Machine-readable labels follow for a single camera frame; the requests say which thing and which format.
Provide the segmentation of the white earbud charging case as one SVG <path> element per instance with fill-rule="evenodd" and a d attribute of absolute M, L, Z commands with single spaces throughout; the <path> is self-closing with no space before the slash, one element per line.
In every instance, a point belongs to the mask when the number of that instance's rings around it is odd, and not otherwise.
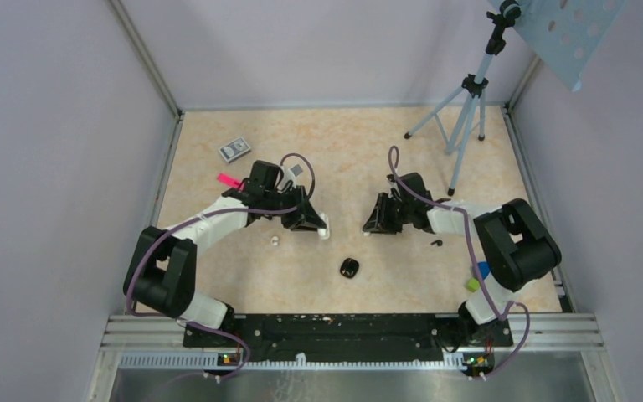
<path fill-rule="evenodd" d="M 330 221 L 326 214 L 321 213 L 320 218 L 323 221 L 323 225 L 319 227 L 316 231 L 320 239 L 327 240 L 331 236 L 331 227 Z"/>

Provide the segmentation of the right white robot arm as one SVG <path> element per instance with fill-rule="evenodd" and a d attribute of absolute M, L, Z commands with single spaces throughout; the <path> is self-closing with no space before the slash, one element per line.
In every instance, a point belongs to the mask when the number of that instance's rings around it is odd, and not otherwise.
<path fill-rule="evenodd" d="M 433 235 L 462 235 L 481 244 L 488 272 L 465 301 L 457 322 L 460 339 L 479 345 L 491 335 L 491 322 L 504 317 L 522 289 L 543 278 L 563 259 L 557 242 L 528 201 L 501 206 L 433 200 L 418 173 L 388 175 L 390 190 L 377 196 L 363 233 L 396 235 L 404 226 Z"/>

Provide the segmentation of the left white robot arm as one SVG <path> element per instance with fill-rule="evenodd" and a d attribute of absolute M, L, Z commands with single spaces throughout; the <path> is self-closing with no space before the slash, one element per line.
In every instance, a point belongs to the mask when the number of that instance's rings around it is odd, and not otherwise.
<path fill-rule="evenodd" d="M 242 182 L 226 189 L 209 207 L 179 224 L 145 228 L 139 235 L 123 283 L 126 309 L 136 305 L 161 315 L 203 326 L 215 346 L 234 338 L 234 309 L 196 289 L 198 258 L 211 246 L 259 219 L 279 218 L 290 231 L 311 231 L 325 240 L 329 218 L 311 205 L 314 186 L 297 180 L 300 167 L 257 161 Z"/>

